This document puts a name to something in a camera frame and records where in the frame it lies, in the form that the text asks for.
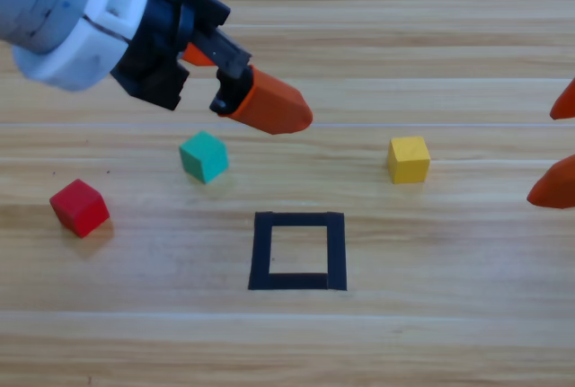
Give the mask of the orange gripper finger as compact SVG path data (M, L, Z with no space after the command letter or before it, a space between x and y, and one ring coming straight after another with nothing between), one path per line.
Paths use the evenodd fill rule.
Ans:
M550 110L554 120L572 119L575 117L575 79L563 90Z
M312 110L298 89L255 66L246 66L237 79L219 69L217 80L220 86L210 109L222 118L271 135L297 133L313 122Z
M555 163L534 185L527 201L534 206L574 208L574 156Z
M181 59L194 66L214 66L212 60L192 43L187 45L183 51Z

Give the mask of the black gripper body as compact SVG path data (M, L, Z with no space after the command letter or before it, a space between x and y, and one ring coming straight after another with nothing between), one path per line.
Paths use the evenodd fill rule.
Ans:
M175 110L189 71L179 63L191 45L217 67L213 111L235 111L252 88L251 54L219 27L231 9L219 0L147 0L128 49L111 75L132 97Z

